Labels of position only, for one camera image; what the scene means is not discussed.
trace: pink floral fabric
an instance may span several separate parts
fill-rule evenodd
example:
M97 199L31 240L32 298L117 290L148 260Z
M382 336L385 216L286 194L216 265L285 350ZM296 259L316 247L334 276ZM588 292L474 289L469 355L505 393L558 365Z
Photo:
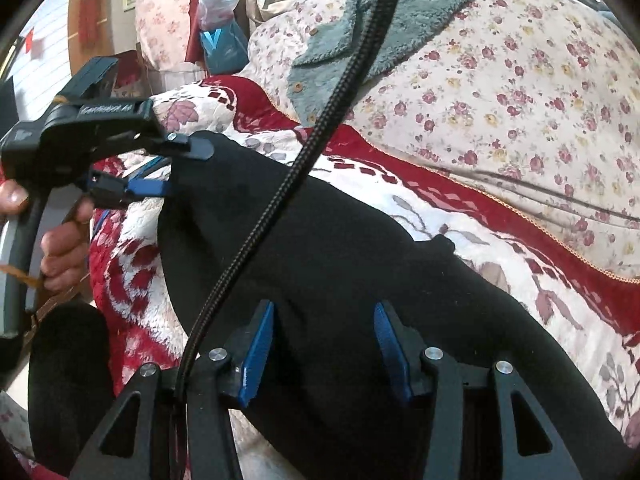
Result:
M136 0L136 30L150 68L170 70L184 62L189 39L189 0Z
M344 3L299 0L250 40L243 75L292 118L291 62ZM594 10L575 0L476 0L366 85L346 122L389 154L509 203L590 264L633 278L638 102L640 56Z

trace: blue gripper pad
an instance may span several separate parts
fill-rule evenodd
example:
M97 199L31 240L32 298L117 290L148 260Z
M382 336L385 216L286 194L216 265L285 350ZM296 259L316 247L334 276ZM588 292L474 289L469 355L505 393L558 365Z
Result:
M373 327L394 395L402 404L407 404L414 396L411 391L409 363L382 303L375 307Z
M260 325L255 332L254 339L251 341L246 357L242 361L241 385L238 392L238 402L242 408L246 408L249 405L249 402L258 393L258 387L260 387L260 380L267 364L267 357L273 340L274 310L274 304L269 301L264 309Z

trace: floral bedspread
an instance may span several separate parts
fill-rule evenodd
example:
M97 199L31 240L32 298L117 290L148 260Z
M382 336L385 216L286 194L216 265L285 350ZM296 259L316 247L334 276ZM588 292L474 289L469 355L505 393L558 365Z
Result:
M251 37L242 75L294 119L292 60L344 3L298 0ZM640 56L594 10L575 0L475 0L366 85L347 124L385 153L504 200L594 266L633 278L639 103Z
M170 130L223 132L284 164L308 135L257 84L241 77L212 78L155 100ZM123 174L147 160L133 154L101 168ZM415 240L449 237L467 265L516 298L558 341L626 442L640 444L640 314L627 307L638 302L639 285L588 266L526 216L451 177L383 153L350 126L340 127L312 175L386 212ZM144 362L174 366L186 340L159 258L161 205L149 199L111 212L90 248L92 287L110 330L116 391ZM247 480L300 478L241 413L232 412L232 424ZM34 478L55 478L25 464Z

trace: hand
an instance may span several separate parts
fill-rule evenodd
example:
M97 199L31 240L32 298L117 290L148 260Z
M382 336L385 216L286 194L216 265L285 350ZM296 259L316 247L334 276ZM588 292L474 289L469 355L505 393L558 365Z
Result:
M13 180L0 186L0 213L14 215L23 211L28 202L27 192ZM86 274L85 258L89 250L86 228L94 212L94 204L84 198L76 210L75 222L66 222L42 237L44 257L40 270L44 274L44 287L51 292L62 292L77 285Z

